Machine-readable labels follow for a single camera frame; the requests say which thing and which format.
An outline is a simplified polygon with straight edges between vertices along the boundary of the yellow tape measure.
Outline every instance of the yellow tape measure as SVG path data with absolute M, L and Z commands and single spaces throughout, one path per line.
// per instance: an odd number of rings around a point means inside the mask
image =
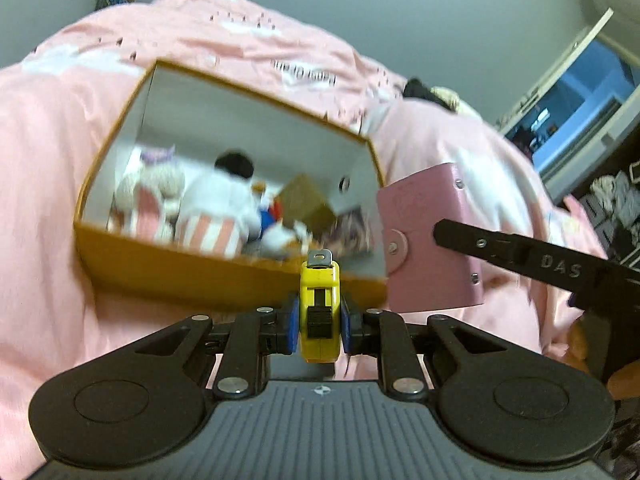
M 300 346 L 308 363 L 340 355 L 340 267 L 331 251 L 309 251 L 300 269 Z

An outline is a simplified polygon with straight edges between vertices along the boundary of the pink bedsheet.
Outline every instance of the pink bedsheet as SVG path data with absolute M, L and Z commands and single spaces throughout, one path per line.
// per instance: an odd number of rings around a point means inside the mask
M 0 71 L 4 480 L 24 478 L 43 460 L 27 408 L 45 380 L 191 314 L 178 304 L 94 291 L 72 237 L 82 180 L 156 57 L 274 92 L 356 130 L 365 111 L 393 102 L 404 85 L 404 78 L 344 41 L 247 0 L 112 7 L 67 27 L 23 63 Z M 480 224 L 536 237 L 550 234 L 547 218 L 555 213 L 534 171 L 479 121 L 427 103 L 398 101 L 371 136 L 389 180 L 455 160 L 469 179 Z M 495 173 L 497 168 L 502 173 Z M 502 176 L 504 188 L 498 190 Z M 561 223 L 565 232 L 572 226 L 567 244 L 598 253 L 597 241 L 579 222 Z M 484 279 L 487 305 L 455 314 L 528 348 L 552 348 L 577 316 L 563 306 L 564 295 L 546 286 L 491 267 Z M 345 368 L 340 362 L 339 378 L 370 374 L 364 361 Z

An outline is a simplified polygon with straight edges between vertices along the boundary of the white plush doll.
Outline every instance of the white plush doll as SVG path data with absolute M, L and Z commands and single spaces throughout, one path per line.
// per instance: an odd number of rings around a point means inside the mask
M 122 234 L 160 244 L 174 239 L 170 221 L 180 209 L 184 172 L 170 159 L 147 160 L 123 177 L 114 194 L 114 205 L 124 214 Z
M 180 204 L 178 245 L 221 258 L 241 253 L 260 235 L 258 199 L 251 189 L 254 167 L 241 153 L 227 153 L 216 167 L 196 178 Z
M 303 223 L 294 222 L 293 229 L 287 229 L 282 222 L 276 222 L 262 233 L 259 241 L 260 256 L 283 260 L 307 254 L 313 235 Z

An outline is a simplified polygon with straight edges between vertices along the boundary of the black handle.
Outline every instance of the black handle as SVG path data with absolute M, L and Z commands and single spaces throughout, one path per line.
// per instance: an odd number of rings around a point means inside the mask
M 620 368 L 638 359 L 640 359 L 640 322 L 629 317 L 611 319 L 611 334 L 602 369 L 602 382 L 606 384 Z

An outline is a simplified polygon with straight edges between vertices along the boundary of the doorway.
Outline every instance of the doorway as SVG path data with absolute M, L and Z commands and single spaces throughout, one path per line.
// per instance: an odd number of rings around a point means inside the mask
M 543 176 L 599 131 L 640 84 L 640 73 L 595 39 L 506 134 Z

